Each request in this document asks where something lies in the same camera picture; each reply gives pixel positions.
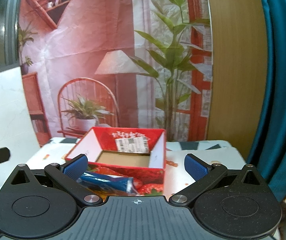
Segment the printed living room backdrop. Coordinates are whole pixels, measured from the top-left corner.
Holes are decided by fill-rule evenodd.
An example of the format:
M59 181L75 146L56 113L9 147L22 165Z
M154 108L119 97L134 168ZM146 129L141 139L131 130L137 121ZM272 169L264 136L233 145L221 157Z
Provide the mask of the printed living room backdrop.
M21 0L18 53L36 133L93 126L206 138L212 85L208 0Z

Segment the cartoon printed tablecloth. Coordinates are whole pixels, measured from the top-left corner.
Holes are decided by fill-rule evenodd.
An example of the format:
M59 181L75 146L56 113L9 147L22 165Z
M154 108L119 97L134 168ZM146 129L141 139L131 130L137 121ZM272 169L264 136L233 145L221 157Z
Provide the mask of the cartoon printed tablecloth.
M17 165L0 189L0 239L274 238L282 209L253 165L230 170L189 153L194 182L170 198L102 199L77 182L100 151L80 140L63 165Z

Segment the red strawberry cardboard box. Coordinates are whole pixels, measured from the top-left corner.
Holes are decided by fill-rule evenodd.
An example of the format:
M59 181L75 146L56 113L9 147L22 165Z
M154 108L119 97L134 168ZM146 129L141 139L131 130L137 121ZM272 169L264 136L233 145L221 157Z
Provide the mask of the red strawberry cardboard box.
M88 170L132 177L139 195L161 196L166 166L166 132L159 128L92 127L65 156L86 155Z

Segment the teal curtain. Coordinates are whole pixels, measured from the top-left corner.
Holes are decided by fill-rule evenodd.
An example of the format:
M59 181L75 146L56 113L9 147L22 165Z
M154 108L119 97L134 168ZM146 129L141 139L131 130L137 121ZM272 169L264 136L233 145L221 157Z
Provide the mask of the teal curtain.
M276 199L286 196L286 0L262 0L268 42L265 95L247 162Z

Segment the wooden door panel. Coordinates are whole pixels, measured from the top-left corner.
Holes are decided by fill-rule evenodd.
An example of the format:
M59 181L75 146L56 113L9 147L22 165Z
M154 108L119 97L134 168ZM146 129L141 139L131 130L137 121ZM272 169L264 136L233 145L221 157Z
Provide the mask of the wooden door panel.
M209 0L213 83L208 139L250 153L265 93L268 46L261 0Z

